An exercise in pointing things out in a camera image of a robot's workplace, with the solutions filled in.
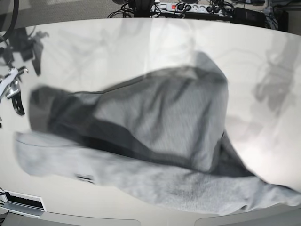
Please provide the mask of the black power adapter box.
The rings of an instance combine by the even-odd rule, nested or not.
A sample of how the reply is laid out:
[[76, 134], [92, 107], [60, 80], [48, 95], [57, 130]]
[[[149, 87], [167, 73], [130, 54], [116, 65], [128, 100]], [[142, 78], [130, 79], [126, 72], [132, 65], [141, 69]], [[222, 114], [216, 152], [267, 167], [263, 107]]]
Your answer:
[[249, 25], [255, 27], [265, 27], [266, 16], [262, 12], [249, 10], [245, 8], [235, 8], [232, 23]]

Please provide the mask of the white power strip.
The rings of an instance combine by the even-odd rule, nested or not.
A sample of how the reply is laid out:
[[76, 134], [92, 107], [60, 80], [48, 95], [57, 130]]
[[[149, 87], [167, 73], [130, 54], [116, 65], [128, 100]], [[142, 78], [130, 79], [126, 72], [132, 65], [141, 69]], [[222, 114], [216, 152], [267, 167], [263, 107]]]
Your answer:
[[179, 15], [182, 12], [185, 13], [197, 13], [197, 14], [209, 14], [215, 16], [224, 16], [223, 11], [217, 6], [204, 5], [204, 4], [189, 4], [184, 2], [168, 3], [168, 2], [156, 2], [151, 8], [151, 12], [156, 13], [171, 13]]

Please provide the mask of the grey t-shirt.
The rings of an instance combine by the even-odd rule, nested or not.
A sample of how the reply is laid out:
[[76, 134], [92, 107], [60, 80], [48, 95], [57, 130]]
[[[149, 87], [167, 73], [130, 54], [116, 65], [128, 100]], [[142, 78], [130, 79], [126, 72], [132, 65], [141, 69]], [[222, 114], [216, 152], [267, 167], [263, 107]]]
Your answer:
[[149, 204], [227, 215], [299, 192], [249, 172], [225, 130], [228, 83], [204, 53], [196, 66], [164, 68], [104, 91], [41, 86], [30, 94], [31, 132], [15, 152], [29, 175], [114, 186]]

